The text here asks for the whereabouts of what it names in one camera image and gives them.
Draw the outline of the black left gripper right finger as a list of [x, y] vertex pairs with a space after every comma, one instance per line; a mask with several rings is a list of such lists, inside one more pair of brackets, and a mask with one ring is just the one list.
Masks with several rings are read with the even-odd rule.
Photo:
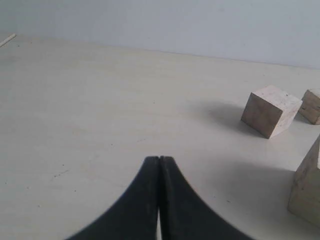
[[159, 217], [163, 240], [251, 240], [193, 190], [173, 157], [161, 156]]

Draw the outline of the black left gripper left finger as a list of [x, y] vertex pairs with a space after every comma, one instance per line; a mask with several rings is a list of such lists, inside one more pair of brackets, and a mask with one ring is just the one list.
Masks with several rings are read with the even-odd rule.
[[70, 240], [155, 240], [160, 158], [148, 156], [119, 199]]

